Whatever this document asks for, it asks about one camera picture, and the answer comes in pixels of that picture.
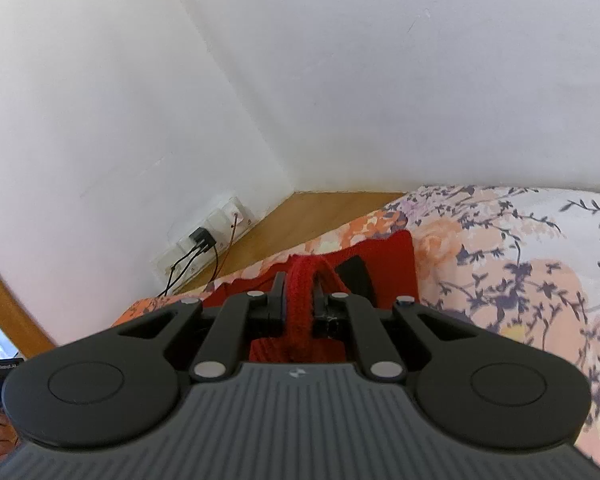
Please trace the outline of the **orange floral bedsheet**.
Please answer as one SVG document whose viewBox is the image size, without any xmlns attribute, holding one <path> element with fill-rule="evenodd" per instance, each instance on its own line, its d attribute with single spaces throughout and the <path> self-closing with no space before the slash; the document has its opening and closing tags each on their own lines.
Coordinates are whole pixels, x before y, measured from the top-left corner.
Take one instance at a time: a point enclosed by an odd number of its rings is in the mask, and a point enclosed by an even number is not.
<svg viewBox="0 0 600 480">
<path fill-rule="evenodd" d="M 413 242 L 423 304 L 553 352 L 585 374 L 592 406 L 578 447 L 600 465 L 600 193 L 422 186 L 197 294 L 223 297 L 298 255 L 367 254 L 390 236 Z"/>
</svg>

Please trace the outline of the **red knitted garment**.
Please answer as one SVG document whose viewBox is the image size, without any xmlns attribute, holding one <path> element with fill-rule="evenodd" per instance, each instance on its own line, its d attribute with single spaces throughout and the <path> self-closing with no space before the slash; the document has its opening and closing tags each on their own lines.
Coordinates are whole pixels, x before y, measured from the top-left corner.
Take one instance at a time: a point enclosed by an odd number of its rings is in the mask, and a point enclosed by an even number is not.
<svg viewBox="0 0 600 480">
<path fill-rule="evenodd" d="M 285 274 L 285 331 L 277 338 L 254 340 L 251 362 L 330 363 L 346 359 L 342 342 L 312 336 L 316 286 L 325 294 L 352 292 L 379 310 L 389 310 L 399 296 L 419 298 L 413 239 L 410 232 L 399 231 L 383 240 L 363 240 L 325 255 L 293 255 L 256 278 L 238 278 L 220 285 L 202 304 L 214 308 L 242 292 L 268 292 L 279 272 Z"/>
</svg>

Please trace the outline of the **wooden window frame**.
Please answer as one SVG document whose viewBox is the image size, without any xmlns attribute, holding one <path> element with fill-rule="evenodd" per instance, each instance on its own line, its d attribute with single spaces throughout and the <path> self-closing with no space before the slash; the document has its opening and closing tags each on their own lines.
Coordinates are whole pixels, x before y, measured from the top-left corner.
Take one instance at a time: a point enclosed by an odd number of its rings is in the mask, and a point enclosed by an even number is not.
<svg viewBox="0 0 600 480">
<path fill-rule="evenodd" d="M 27 314 L 1 277 L 0 329 L 26 358 L 56 348 L 56 344 Z"/>
</svg>

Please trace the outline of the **wooden bed frame ledge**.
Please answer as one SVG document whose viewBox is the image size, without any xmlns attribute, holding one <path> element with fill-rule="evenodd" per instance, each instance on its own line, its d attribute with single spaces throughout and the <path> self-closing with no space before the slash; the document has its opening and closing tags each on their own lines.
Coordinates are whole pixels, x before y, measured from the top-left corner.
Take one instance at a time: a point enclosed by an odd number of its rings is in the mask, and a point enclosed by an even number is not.
<svg viewBox="0 0 600 480">
<path fill-rule="evenodd" d="M 254 228 L 178 292 L 201 292 L 212 282 L 260 261 L 287 254 L 322 254 L 352 246 L 388 228 L 381 208 L 402 197 L 401 192 L 302 192 L 291 195 Z"/>
</svg>

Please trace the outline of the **white wall socket panel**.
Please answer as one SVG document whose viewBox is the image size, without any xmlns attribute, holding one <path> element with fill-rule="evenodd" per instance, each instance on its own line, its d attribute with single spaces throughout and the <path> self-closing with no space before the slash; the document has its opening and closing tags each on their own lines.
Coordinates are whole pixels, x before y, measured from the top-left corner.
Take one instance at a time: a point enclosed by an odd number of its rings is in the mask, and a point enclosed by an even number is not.
<svg viewBox="0 0 600 480">
<path fill-rule="evenodd" d="M 159 296 L 173 294 L 208 266 L 215 278 L 221 256 L 253 226 L 253 215 L 236 196 L 214 207 L 152 262 Z"/>
</svg>

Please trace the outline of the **black power adapter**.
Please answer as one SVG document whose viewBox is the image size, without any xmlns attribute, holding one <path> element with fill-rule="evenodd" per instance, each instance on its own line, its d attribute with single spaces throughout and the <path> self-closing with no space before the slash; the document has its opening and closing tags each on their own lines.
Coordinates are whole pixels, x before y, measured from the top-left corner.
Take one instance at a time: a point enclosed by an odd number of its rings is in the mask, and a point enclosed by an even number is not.
<svg viewBox="0 0 600 480">
<path fill-rule="evenodd" d="M 202 252 L 208 252 L 216 244 L 216 239 L 213 234 L 203 226 L 197 228 L 188 236 L 189 240 L 194 244 L 194 248 Z"/>
</svg>

